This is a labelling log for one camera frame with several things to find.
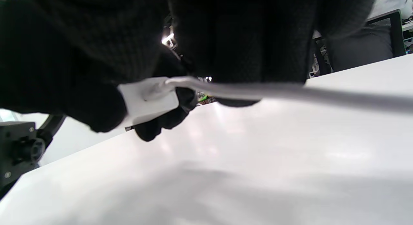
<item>gray pants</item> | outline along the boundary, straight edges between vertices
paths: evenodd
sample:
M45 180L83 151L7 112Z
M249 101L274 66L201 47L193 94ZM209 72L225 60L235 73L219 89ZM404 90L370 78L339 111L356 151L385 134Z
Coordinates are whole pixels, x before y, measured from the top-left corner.
M388 21L366 25L356 34L327 40L328 58L334 72L393 57Z

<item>chair backrest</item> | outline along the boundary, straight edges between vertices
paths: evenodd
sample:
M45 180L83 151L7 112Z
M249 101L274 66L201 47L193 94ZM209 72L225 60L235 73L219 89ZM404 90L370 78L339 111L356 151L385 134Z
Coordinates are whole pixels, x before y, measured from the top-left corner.
M401 23L401 14L400 10L394 10L387 12L386 14L370 18L367 21L367 24L372 24L384 19L390 19L390 38L391 38L391 47L393 49L393 57L404 56L406 55L406 49L404 48L403 43L403 31Z

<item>white power adapter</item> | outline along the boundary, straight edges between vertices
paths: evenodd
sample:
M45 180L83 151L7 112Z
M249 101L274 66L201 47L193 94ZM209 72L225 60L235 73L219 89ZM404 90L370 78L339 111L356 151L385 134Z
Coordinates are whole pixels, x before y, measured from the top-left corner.
M147 122L177 108L179 101L174 87L165 91L162 97L153 100L145 98L150 89L166 80L167 77L147 78L137 83L119 85L118 89L124 96L128 109L128 115L119 126L130 127Z

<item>white table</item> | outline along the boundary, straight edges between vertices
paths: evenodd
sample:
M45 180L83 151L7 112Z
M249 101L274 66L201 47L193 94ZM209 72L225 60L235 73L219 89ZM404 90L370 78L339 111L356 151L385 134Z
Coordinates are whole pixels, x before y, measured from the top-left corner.
M308 81L413 96L413 56ZM25 174L2 225L411 225L413 116L212 103L145 143L127 132Z
M413 29L413 21L410 21L408 24L405 24L401 27L402 31L407 31Z

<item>gloved hand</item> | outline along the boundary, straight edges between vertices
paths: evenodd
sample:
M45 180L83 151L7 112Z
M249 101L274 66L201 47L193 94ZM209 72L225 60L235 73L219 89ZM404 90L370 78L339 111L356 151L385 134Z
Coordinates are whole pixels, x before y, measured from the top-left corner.
M107 132L125 117L113 84L93 78L112 69L71 45L25 0L0 5L0 107L19 113L66 114Z

